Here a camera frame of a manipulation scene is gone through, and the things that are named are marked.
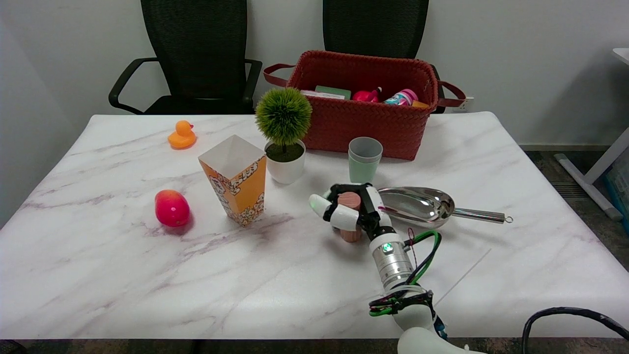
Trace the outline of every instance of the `stainless steel scoop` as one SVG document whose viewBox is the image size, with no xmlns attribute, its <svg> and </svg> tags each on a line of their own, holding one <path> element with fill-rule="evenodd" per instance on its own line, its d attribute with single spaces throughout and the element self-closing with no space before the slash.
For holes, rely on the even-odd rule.
<svg viewBox="0 0 629 354">
<path fill-rule="evenodd" d="M 445 224 L 450 216 L 504 224 L 513 222 L 503 213 L 454 207 L 454 200 L 445 192 L 424 187 L 393 187 L 378 190 L 384 203 L 384 211 L 391 217 L 436 229 Z"/>
</svg>

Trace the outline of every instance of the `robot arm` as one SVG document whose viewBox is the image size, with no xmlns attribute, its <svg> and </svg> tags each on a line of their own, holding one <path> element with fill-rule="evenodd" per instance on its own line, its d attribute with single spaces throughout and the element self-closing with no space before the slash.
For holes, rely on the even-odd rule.
<svg viewBox="0 0 629 354">
<path fill-rule="evenodd" d="M 360 209 L 354 210 L 338 204 L 338 196 L 345 192 L 360 195 Z M 369 183 L 364 185 L 333 185 L 320 195 L 311 195 L 310 207 L 323 220 L 341 230 L 354 231 L 356 225 L 370 239 L 369 252 L 374 258 L 382 284 L 387 291 L 405 285 L 413 266 L 404 247 L 404 239 L 393 229 L 391 220 L 383 212 L 384 204 L 378 191 Z M 426 290 L 407 290 L 405 297 L 424 294 Z M 399 354 L 464 354 L 476 353 L 458 348 L 443 340 L 435 330 L 438 321 L 432 306 L 411 304 L 393 314 L 395 322 L 404 331 L 398 341 Z"/>
</svg>

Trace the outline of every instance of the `red woven basket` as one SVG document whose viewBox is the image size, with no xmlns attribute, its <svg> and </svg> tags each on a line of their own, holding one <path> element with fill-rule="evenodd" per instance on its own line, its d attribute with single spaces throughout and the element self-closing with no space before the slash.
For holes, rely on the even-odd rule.
<svg viewBox="0 0 629 354">
<path fill-rule="evenodd" d="M 295 67 L 288 81 L 271 74 Z M 384 103 L 335 100 L 307 96 L 313 107 L 311 127 L 303 139 L 308 149 L 347 152 L 356 137 L 377 139 L 383 156 L 413 160 L 421 144 L 429 114 L 437 106 L 456 107 L 465 94 L 456 86 L 437 81 L 432 67 L 417 59 L 393 59 L 312 50 L 296 66 L 276 64 L 264 69 L 267 82 L 297 89 L 315 90 L 317 85 L 347 89 L 353 93 L 382 87 L 382 100 L 402 89 L 412 89 L 428 108 Z M 457 99 L 440 99 L 438 87 Z"/>
</svg>

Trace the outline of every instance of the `mesh chair back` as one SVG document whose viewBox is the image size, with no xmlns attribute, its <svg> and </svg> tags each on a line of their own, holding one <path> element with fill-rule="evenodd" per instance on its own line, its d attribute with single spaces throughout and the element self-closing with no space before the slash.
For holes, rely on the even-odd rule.
<svg viewBox="0 0 629 354">
<path fill-rule="evenodd" d="M 141 0 L 148 37 L 170 93 L 241 98 L 247 0 Z"/>
<path fill-rule="evenodd" d="M 414 59 L 427 13 L 428 0 L 323 0 L 325 49 Z"/>
</svg>

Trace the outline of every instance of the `orange popcorn box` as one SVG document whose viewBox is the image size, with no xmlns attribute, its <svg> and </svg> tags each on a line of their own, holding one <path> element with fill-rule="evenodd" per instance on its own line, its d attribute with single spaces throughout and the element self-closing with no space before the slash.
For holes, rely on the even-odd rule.
<svg viewBox="0 0 629 354">
<path fill-rule="evenodd" d="M 199 156 L 227 216 L 247 226 L 264 211 L 267 156 L 237 135 Z"/>
</svg>

